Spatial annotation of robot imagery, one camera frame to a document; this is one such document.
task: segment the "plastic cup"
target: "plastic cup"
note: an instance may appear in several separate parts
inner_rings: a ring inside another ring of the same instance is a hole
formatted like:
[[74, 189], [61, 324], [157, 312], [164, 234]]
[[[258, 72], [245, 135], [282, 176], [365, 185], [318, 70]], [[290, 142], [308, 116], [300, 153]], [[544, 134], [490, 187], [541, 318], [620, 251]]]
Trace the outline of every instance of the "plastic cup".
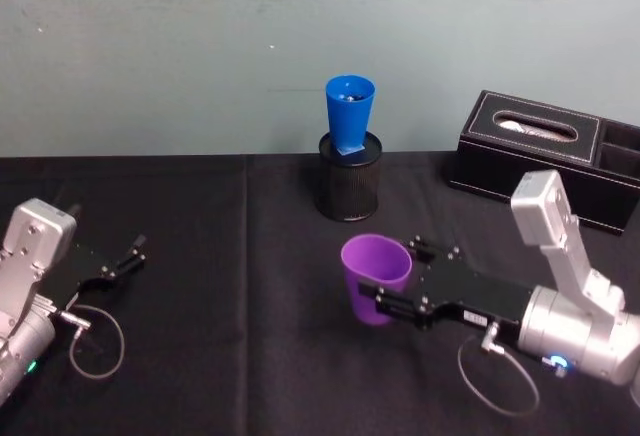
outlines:
[[341, 258], [356, 317], [374, 326], [390, 322], [389, 316], [376, 311], [373, 299], [358, 293], [358, 283], [369, 282], [385, 289], [402, 291], [413, 266], [409, 252], [392, 239], [378, 234], [361, 234], [345, 243]]
[[337, 76], [325, 88], [331, 143], [343, 156], [362, 151], [376, 87], [358, 75]]

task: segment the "black tissue box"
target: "black tissue box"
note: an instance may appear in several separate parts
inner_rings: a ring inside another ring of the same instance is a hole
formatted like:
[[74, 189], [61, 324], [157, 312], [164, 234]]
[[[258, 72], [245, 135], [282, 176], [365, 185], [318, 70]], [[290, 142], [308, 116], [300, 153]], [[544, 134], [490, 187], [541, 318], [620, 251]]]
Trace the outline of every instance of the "black tissue box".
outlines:
[[557, 169], [584, 225], [622, 234], [640, 197], [640, 128], [482, 91], [446, 178], [508, 202], [528, 171]]

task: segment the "blue led light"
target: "blue led light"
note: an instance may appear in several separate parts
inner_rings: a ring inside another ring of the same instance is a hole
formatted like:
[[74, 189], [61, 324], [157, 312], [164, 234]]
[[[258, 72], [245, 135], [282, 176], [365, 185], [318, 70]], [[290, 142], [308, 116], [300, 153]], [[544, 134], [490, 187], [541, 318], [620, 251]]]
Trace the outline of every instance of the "blue led light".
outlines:
[[551, 356], [550, 360], [555, 366], [562, 366], [565, 369], [567, 368], [567, 366], [569, 366], [567, 360], [562, 356]]

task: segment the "blue cup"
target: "blue cup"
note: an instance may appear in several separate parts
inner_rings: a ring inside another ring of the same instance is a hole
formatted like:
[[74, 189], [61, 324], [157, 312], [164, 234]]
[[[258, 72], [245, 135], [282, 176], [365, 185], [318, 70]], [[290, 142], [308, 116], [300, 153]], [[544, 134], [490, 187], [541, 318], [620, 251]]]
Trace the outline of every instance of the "blue cup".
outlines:
[[343, 156], [364, 149], [376, 87], [362, 76], [336, 76], [327, 83], [331, 144]]

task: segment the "purple cup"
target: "purple cup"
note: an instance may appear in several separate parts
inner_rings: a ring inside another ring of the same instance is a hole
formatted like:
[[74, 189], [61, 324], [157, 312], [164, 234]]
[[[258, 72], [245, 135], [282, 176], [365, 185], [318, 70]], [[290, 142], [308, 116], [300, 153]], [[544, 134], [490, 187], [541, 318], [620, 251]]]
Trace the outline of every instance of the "purple cup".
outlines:
[[351, 307], [363, 323], [379, 326], [391, 321], [376, 311], [373, 299], [358, 293], [360, 281], [393, 291], [402, 291], [409, 281], [413, 261], [402, 244], [379, 234], [361, 234], [351, 238], [340, 253]]

